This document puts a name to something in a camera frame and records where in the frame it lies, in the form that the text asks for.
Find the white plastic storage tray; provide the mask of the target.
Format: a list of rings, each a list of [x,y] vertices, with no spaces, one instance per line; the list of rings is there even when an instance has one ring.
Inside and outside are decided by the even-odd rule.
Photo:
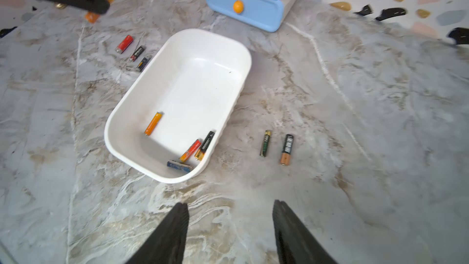
[[[105,144],[120,161],[167,184],[188,181],[208,165],[244,88],[252,66],[240,42],[202,29],[174,34],[149,62],[109,116]],[[145,129],[163,116],[150,136]],[[167,167],[180,161],[196,139],[215,135],[203,160],[196,152],[184,164],[190,173]]]

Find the blue battery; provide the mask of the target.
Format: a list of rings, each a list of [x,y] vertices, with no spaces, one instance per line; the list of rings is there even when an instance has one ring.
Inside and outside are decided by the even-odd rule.
[[[175,160],[169,160],[167,162],[167,167],[172,168],[172,169],[176,169],[176,170],[179,170],[179,171],[183,171],[183,172],[186,172],[186,173],[190,173],[191,171],[194,170],[193,166],[187,165],[187,164],[181,163],[179,161],[175,161]]]

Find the black orange battery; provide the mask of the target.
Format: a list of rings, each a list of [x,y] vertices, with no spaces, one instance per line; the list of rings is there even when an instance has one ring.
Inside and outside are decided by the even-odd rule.
[[[282,150],[282,156],[280,159],[280,163],[284,166],[288,166],[290,164],[293,142],[294,142],[294,136],[292,134],[287,134],[285,137],[285,142],[284,142],[283,150]]]

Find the black red white battery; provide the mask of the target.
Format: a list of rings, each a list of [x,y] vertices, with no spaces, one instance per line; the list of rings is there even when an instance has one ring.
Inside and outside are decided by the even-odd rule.
[[[134,53],[131,55],[130,59],[135,62],[139,59],[139,57],[143,54],[143,52],[145,51],[145,46],[141,45],[139,46],[135,51]]]

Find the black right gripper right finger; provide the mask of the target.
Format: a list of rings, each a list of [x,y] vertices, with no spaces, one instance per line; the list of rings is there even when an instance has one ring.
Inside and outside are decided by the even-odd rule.
[[[295,212],[284,201],[274,202],[272,218],[278,261],[281,264],[334,264]]]

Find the black gold green battery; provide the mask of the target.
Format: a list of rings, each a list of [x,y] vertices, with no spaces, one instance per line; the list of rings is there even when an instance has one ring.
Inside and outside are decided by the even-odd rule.
[[[265,131],[265,134],[264,134],[264,137],[263,137],[263,141],[262,141],[262,145],[261,145],[261,150],[260,150],[260,156],[262,156],[262,157],[266,157],[266,156],[267,156],[267,152],[268,152],[268,149],[269,149],[269,143],[270,143],[270,140],[271,140],[271,136],[272,136],[271,130],[266,130],[266,131]]]

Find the small orange battery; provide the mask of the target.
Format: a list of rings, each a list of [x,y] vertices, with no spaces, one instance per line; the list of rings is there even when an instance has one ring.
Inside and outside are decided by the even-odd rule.
[[[97,20],[101,17],[102,14],[104,14],[108,9],[109,6],[115,1],[115,0],[105,0],[106,2],[99,2],[97,7],[94,7],[92,11],[88,11],[88,13],[85,15],[85,19],[91,23],[94,24],[97,22]]]

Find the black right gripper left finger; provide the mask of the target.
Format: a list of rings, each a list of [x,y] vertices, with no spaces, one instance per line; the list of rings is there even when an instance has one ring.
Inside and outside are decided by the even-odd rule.
[[[127,264],[181,264],[189,226],[188,205],[177,203]]]

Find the red orange battery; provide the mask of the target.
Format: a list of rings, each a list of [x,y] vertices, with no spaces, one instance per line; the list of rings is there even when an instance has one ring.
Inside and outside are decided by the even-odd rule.
[[[199,149],[199,147],[202,145],[202,142],[200,139],[196,139],[195,142],[190,146],[190,148],[185,151],[185,153],[180,157],[180,161],[182,163],[185,163],[190,159],[190,157]]]

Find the grey black yellow battery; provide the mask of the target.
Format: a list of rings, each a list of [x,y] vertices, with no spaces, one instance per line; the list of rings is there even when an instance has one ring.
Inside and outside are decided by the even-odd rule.
[[[149,61],[151,60],[151,56],[145,56],[138,64],[137,66],[137,69],[138,71],[142,72],[145,67],[147,66],[147,64],[149,63]]]

